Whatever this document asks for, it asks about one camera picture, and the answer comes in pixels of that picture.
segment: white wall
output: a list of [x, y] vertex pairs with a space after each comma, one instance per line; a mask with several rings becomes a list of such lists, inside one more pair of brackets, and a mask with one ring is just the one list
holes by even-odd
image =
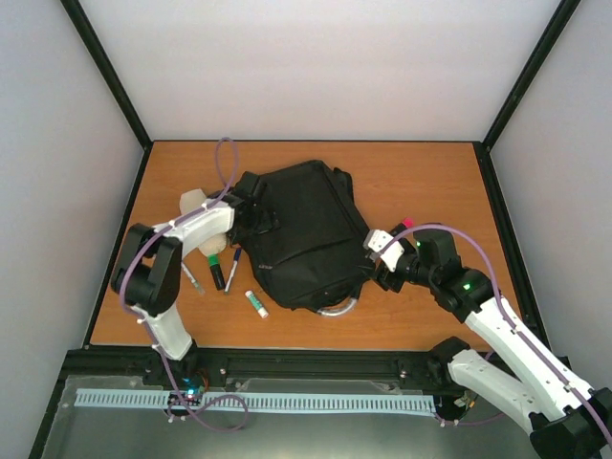
[[0, 457], [79, 347], [142, 151], [59, 1], [0, 2]]
[[612, 4], [582, 2], [493, 149], [554, 349], [612, 386]]
[[558, 0], [83, 0], [154, 139], [482, 140]]

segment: wooden tabletop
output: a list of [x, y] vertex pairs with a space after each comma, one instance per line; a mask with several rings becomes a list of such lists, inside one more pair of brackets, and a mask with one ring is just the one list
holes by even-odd
[[[215, 142], [155, 142], [130, 218], [154, 225], [179, 215], [179, 198], [200, 187], [221, 188], [213, 164]], [[222, 168], [229, 176], [228, 145]], [[242, 173], [265, 173], [321, 159], [351, 173], [355, 201], [370, 228], [390, 230], [405, 217], [415, 223], [441, 222], [471, 235], [496, 269], [504, 295], [516, 308], [514, 290], [493, 222], [489, 201], [470, 143], [437, 142], [240, 142]], [[467, 266], [485, 271], [476, 251], [456, 240]], [[229, 274], [233, 250], [220, 255]], [[434, 302], [428, 290], [405, 284], [400, 294], [368, 282], [357, 308], [326, 318], [305, 310], [280, 308], [253, 279], [243, 253], [229, 295], [214, 289], [206, 259], [193, 251], [186, 264], [203, 284], [199, 295], [183, 274], [178, 307], [188, 332], [200, 346], [360, 350], [428, 350], [450, 336], [472, 347], [486, 343]], [[262, 319], [244, 296], [253, 290], [270, 316]], [[110, 289], [92, 335], [93, 344], [145, 345], [148, 336], [121, 309]]]

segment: brown table surface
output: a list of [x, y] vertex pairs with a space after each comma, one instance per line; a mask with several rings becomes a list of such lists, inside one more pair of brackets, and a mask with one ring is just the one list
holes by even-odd
[[[221, 188], [213, 165], [215, 142], [155, 142], [142, 178], [130, 225], [154, 225], [179, 215], [182, 193]], [[222, 153], [231, 170], [230, 147]], [[514, 290], [470, 143], [442, 142], [240, 142], [240, 173], [265, 173], [321, 159], [353, 176], [355, 200], [370, 228], [390, 230], [405, 217], [415, 223], [442, 222], [474, 237], [492, 260], [502, 292], [516, 309]], [[456, 240], [464, 263], [485, 271], [476, 251]], [[233, 250], [220, 255], [226, 276]], [[229, 295], [214, 289], [206, 259], [193, 251], [186, 264], [204, 286], [198, 295], [182, 274], [178, 307], [188, 332], [200, 346], [428, 350], [450, 336], [476, 349], [487, 344], [434, 302], [428, 290], [404, 285], [398, 295], [368, 282], [357, 308], [326, 318], [275, 305], [254, 281], [243, 253]], [[254, 290], [270, 316], [262, 319], [244, 296]], [[141, 325], [125, 314], [110, 289], [103, 300], [91, 342], [144, 345]]]

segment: blue pen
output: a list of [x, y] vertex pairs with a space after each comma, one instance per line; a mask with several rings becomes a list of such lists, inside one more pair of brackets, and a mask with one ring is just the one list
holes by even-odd
[[231, 265], [231, 271], [229, 272], [228, 283], [226, 284], [226, 295], [230, 292], [231, 281], [233, 280], [233, 276], [236, 274], [236, 268], [238, 267], [238, 260], [240, 259], [240, 253], [242, 253], [242, 249], [239, 247], [233, 254], [233, 264]]

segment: black metal frame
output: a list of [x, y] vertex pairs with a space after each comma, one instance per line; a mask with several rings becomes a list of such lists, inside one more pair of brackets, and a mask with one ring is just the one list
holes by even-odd
[[[49, 435], [57, 404], [66, 378], [71, 375], [142, 375], [150, 370], [154, 351], [138, 346], [94, 346], [90, 338], [98, 318], [112, 268], [117, 259], [123, 234], [136, 200], [153, 142], [146, 133], [138, 113], [130, 101], [113, 65], [98, 40], [85, 11], [78, 0], [61, 0], [76, 30], [98, 69], [108, 84], [122, 113], [143, 149], [142, 162], [129, 196], [115, 245], [98, 293], [96, 306], [83, 342], [82, 349], [69, 351], [59, 373], [47, 411], [34, 441], [31, 459], [42, 455]], [[518, 103], [527, 92], [546, 56], [551, 52], [565, 25], [576, 10], [579, 0], [561, 0], [534, 51], [518, 76], [512, 91], [501, 107], [491, 129], [482, 142], [474, 142], [476, 160], [489, 197], [493, 218], [508, 263], [518, 306], [525, 323], [548, 345], [544, 325], [537, 309], [529, 276], [516, 241], [512, 222], [499, 187], [491, 152], [503, 129], [508, 124]], [[396, 384], [403, 389], [416, 389], [437, 395], [457, 394], [457, 386], [440, 388], [426, 376], [425, 352], [351, 352], [351, 351], [294, 351], [249, 349], [200, 349], [208, 362], [211, 383], [230, 389], [231, 382], [248, 378], [343, 379], [367, 380]], [[500, 367], [503, 362], [493, 361]]]

